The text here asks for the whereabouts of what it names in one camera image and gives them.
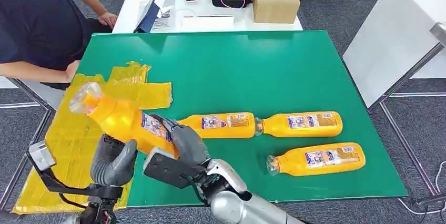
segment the green mat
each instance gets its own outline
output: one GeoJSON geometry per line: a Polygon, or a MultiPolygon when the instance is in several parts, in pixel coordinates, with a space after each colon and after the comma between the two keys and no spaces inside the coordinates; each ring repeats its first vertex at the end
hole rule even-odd
{"type": "MultiPolygon", "coordinates": [[[[118,34],[94,36],[78,72],[108,76],[133,60],[152,66],[150,82],[172,82],[172,119],[249,111],[337,111],[344,129],[332,138],[205,139],[210,154],[230,163],[251,192],[271,201],[405,196],[404,188],[326,32],[118,34]],[[266,157],[289,149],[353,141],[366,165],[338,174],[267,174],[266,157]]],[[[139,153],[128,206],[197,205],[191,188],[176,189],[142,174],[139,153]]]]}

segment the person's hand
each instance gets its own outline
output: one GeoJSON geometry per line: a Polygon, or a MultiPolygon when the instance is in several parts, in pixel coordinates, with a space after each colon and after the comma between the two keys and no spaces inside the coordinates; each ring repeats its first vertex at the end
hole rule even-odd
{"type": "Polygon", "coordinates": [[[76,74],[77,68],[79,67],[80,60],[76,60],[68,65],[67,69],[65,70],[66,74],[66,83],[71,83],[71,81],[74,78],[74,75],[76,74]]]}
{"type": "Polygon", "coordinates": [[[118,17],[112,13],[105,12],[98,17],[98,21],[102,25],[108,25],[110,28],[115,27],[118,17]]]}

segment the plastic bottle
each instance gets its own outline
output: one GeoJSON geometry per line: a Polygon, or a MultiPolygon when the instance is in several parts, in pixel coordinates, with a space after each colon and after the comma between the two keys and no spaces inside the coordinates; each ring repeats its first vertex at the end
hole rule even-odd
{"type": "Polygon", "coordinates": [[[201,138],[249,138],[256,133],[254,115],[248,112],[191,115],[177,122],[191,127],[201,138]]]}
{"type": "Polygon", "coordinates": [[[331,137],[342,131],[342,120],[337,112],[308,112],[276,114],[268,119],[256,118],[256,134],[275,137],[331,137]]]}
{"type": "Polygon", "coordinates": [[[288,173],[293,176],[319,175],[356,170],[366,164],[361,146],[341,142],[292,149],[279,157],[268,156],[270,174],[288,173]]]}
{"type": "Polygon", "coordinates": [[[74,113],[85,113],[106,134],[122,142],[136,140],[138,150],[143,153],[159,147],[178,157],[167,130],[158,120],[139,110],[131,100],[108,96],[95,82],[84,84],[71,99],[69,108],[74,113]]]}

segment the floor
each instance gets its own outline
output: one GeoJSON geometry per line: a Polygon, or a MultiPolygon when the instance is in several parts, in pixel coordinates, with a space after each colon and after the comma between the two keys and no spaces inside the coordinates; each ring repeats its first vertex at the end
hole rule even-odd
{"type": "MultiPolygon", "coordinates": [[[[100,0],[112,13],[119,13],[124,0],[100,0]]],[[[298,16],[304,29],[327,30],[340,55],[347,49],[350,41],[372,9],[376,0],[301,0],[298,16]]],[[[92,11],[79,4],[82,12],[94,17],[92,11]]],[[[411,80],[401,91],[445,91],[443,80],[411,80]]],[[[0,104],[25,102],[29,100],[17,89],[0,89],[0,104]]],[[[438,165],[446,160],[446,106],[444,97],[432,98],[389,98],[388,108],[394,115],[401,130],[415,149],[429,177],[433,180],[438,165]]],[[[0,192],[5,187],[21,158],[27,142],[43,115],[39,107],[23,109],[1,109],[0,124],[3,150],[0,152],[0,167],[4,174],[0,177],[0,192]]],[[[400,144],[396,134],[387,122],[380,108],[370,113],[370,117],[391,157],[411,198],[429,195],[421,177],[400,144]]],[[[26,176],[19,180],[8,209],[14,205],[26,176]]],[[[446,176],[439,180],[440,189],[446,188],[446,176]]],[[[409,213],[394,198],[337,200],[324,202],[300,202],[278,204],[291,215],[307,223],[419,223],[423,216],[409,213]]],[[[437,210],[441,206],[432,206],[437,210]]],[[[20,220],[0,223],[61,223],[69,214],[29,215],[20,220]]],[[[127,209],[117,212],[120,223],[218,223],[209,209],[194,208],[145,208],[127,209]]],[[[443,223],[438,213],[427,215],[423,223],[443,223]]]]}

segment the orange bottle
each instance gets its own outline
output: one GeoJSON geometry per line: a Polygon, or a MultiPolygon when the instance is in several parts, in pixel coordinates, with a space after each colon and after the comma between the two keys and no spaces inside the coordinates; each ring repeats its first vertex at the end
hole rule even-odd
{"type": "Polygon", "coordinates": [[[177,122],[191,127],[201,138],[249,138],[256,133],[254,115],[248,112],[191,115],[177,122]]]}
{"type": "Polygon", "coordinates": [[[256,121],[258,133],[275,137],[332,137],[342,131],[341,116],[334,111],[276,114],[256,121]]]}
{"type": "Polygon", "coordinates": [[[361,146],[340,142],[287,151],[282,156],[267,158],[270,174],[288,173],[308,176],[356,170],[366,164],[361,146]]]}
{"type": "Polygon", "coordinates": [[[69,108],[74,113],[85,113],[106,134],[122,142],[136,140],[138,150],[143,153],[158,147],[178,157],[167,130],[158,120],[142,112],[131,100],[108,96],[95,82],[84,84],[70,101],[69,108]]]}

